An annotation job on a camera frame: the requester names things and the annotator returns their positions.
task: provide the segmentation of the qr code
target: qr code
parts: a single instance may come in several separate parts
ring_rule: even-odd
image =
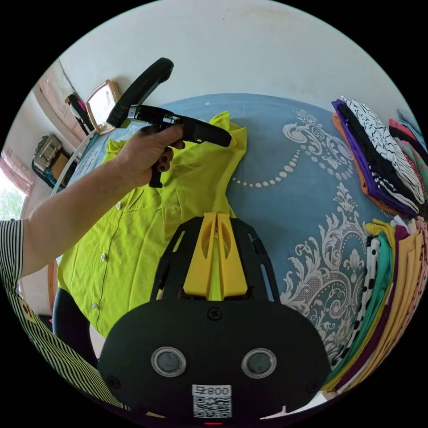
[[[231,418],[232,397],[193,397],[196,418]]]

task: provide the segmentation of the yellow bracket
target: yellow bracket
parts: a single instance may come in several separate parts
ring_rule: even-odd
[[[204,214],[183,289],[187,295],[217,301],[247,293],[228,214]]]

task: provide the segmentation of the green foliage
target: green foliage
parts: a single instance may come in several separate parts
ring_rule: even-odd
[[[24,195],[17,189],[3,189],[0,192],[0,220],[19,219],[24,198]]]

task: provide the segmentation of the hand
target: hand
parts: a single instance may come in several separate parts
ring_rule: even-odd
[[[130,181],[132,188],[148,184],[152,178],[152,165],[159,161],[158,169],[168,171],[173,160],[173,150],[184,148],[183,127],[171,126],[157,132],[156,127],[141,128],[125,144],[112,160],[120,168],[121,174]]]

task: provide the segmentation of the screw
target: screw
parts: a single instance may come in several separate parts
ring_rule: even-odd
[[[106,379],[106,384],[107,386],[109,386],[111,389],[120,389],[121,388],[121,384],[119,382],[119,379],[115,378],[114,376],[109,376]]]
[[[211,308],[208,310],[208,318],[212,321],[217,321],[222,317],[222,312],[219,308]]]
[[[315,390],[318,390],[318,382],[316,380],[313,380],[308,383],[308,386],[306,387],[306,392],[308,394],[312,394]]]

